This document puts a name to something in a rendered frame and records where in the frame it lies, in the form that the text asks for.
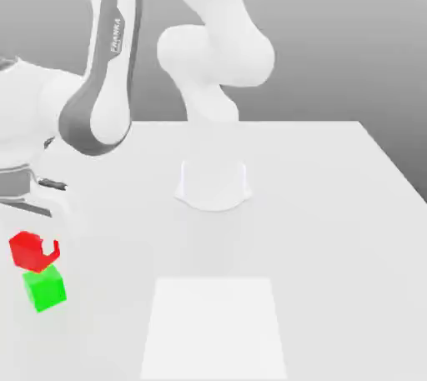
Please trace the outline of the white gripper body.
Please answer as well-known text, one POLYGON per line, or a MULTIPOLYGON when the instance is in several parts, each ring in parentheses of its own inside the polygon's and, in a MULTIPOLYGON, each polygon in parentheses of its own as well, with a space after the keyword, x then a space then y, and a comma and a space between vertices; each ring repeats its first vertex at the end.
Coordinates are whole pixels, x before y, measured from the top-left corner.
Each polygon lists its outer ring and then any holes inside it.
POLYGON ((0 233, 26 230, 39 235, 69 235, 71 211, 61 199, 0 199, 0 233))

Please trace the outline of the small red cube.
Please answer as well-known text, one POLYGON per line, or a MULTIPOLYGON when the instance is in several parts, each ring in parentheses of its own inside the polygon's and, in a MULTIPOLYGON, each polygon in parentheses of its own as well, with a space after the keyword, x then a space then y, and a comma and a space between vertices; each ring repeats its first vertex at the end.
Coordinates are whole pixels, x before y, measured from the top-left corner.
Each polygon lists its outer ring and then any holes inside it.
POLYGON ((9 246, 15 265, 34 273, 41 273, 60 257, 58 240, 53 241, 53 251, 45 254, 41 237, 27 231, 21 231, 10 238, 9 246))

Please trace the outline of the small green cube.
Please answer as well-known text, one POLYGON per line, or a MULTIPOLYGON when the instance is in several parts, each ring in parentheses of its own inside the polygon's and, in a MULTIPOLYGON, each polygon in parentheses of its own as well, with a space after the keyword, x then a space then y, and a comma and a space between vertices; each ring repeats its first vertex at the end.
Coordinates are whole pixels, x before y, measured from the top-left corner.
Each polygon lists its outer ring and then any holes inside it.
POLYGON ((67 300, 63 277, 53 264, 41 273, 27 271, 22 277, 27 296, 38 313, 67 300))

